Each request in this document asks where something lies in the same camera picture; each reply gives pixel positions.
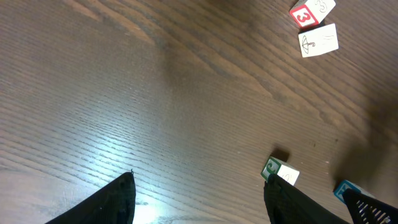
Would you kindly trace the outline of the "blue letter X block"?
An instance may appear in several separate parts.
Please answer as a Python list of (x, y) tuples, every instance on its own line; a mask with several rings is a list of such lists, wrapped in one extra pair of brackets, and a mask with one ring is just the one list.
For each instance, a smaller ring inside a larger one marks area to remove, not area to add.
[(348, 190), (348, 189), (352, 189), (355, 190), (361, 194), (364, 194), (368, 197), (372, 197), (374, 198), (373, 195), (371, 195), (369, 192), (365, 191), (363, 188), (361, 188), (360, 186), (348, 181), (348, 180), (342, 180), (337, 187), (334, 189), (333, 194), (336, 198), (338, 198), (341, 202), (345, 203), (345, 200), (343, 198), (343, 193)]

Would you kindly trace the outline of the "green edged wooden block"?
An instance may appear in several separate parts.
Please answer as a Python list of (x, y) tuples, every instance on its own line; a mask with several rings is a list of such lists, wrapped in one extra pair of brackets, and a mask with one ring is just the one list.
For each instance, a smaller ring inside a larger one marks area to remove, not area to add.
[(295, 185), (300, 172), (288, 163), (270, 156), (261, 171), (261, 176), (268, 181), (271, 174), (276, 174), (291, 185)]

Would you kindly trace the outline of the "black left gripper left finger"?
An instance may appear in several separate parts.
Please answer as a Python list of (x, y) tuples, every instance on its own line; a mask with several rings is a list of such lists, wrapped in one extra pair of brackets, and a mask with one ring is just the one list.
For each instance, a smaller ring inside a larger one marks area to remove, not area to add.
[(130, 171), (46, 224), (132, 224), (135, 205), (136, 185)]

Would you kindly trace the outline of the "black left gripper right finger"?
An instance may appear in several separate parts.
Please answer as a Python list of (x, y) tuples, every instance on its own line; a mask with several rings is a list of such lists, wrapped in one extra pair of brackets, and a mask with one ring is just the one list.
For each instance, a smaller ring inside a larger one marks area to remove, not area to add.
[(271, 174), (265, 183), (264, 201), (271, 223), (345, 223), (276, 174)]

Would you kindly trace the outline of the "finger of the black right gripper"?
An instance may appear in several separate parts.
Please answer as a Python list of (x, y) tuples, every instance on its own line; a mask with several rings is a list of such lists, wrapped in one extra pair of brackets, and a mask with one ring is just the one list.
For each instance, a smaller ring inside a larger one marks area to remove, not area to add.
[(354, 224), (397, 224), (397, 209), (353, 189), (343, 199)]

